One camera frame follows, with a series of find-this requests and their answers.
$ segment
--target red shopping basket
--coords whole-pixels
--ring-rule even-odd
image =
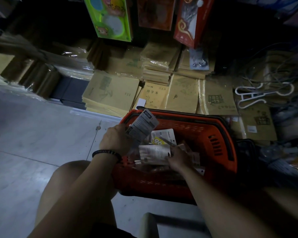
[[[199,152],[206,166],[204,178],[222,190],[234,182],[237,157],[234,141],[224,120],[216,116],[195,115],[150,109],[158,119],[156,130],[173,128],[176,140],[185,140]],[[120,123],[128,127],[142,113],[130,111]],[[185,181],[166,180],[163,174],[144,173],[127,165],[128,157],[116,164],[112,177],[115,188],[125,196],[140,196],[181,203],[195,203]]]

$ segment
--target knee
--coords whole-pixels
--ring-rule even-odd
[[[78,160],[65,163],[54,171],[49,183],[57,187],[71,185],[88,167],[90,161]]]

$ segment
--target white plastic hanger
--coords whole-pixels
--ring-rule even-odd
[[[265,99],[258,99],[258,100],[255,100],[254,102],[252,102],[252,103],[250,103],[248,105],[245,105],[244,107],[241,107],[240,103],[242,103],[242,102],[253,100],[253,99],[256,99],[256,98],[260,98],[260,97],[264,97],[264,96],[266,96],[268,94],[274,94],[274,93],[276,93],[276,94],[278,94],[280,96],[288,96],[288,95],[290,95],[290,94],[292,94],[294,92],[295,87],[294,87],[293,84],[291,84],[289,82],[283,82],[283,84],[289,84],[290,85],[290,91],[289,91],[289,93],[282,94],[279,91],[268,92],[268,93],[239,93],[238,92],[238,89],[239,88],[247,88],[247,89],[255,89],[256,90],[256,89],[260,89],[261,87],[263,87],[264,83],[261,83],[260,86],[258,86],[258,87],[239,86],[239,87],[237,87],[235,89],[235,93],[237,95],[240,95],[241,98],[242,98],[242,100],[239,100],[238,103],[237,103],[237,105],[238,105],[239,108],[242,108],[243,109],[243,108],[247,108],[247,107],[249,107],[249,106],[251,106],[251,105],[253,105],[255,103],[261,102],[261,101],[264,102],[264,103],[267,103],[267,102],[266,102]]]

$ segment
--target floor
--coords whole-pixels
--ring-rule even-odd
[[[26,237],[52,173],[66,162],[90,160],[106,128],[116,124],[70,111],[0,92],[0,238]],[[196,206],[120,194],[112,203],[118,228],[136,237],[146,212],[195,224],[190,230],[159,224],[162,238],[208,237],[201,232],[204,222]]]

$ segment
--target bracelet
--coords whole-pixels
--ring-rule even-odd
[[[97,155],[97,154],[101,154],[101,153],[115,155],[116,158],[118,159],[117,163],[119,163],[120,161],[122,161],[122,158],[121,158],[121,155],[120,155],[120,154],[118,154],[118,153],[115,152],[115,151],[108,150],[108,149],[97,150],[97,151],[93,152],[93,154],[92,154],[91,156],[92,156],[92,158],[93,158],[95,155]]]

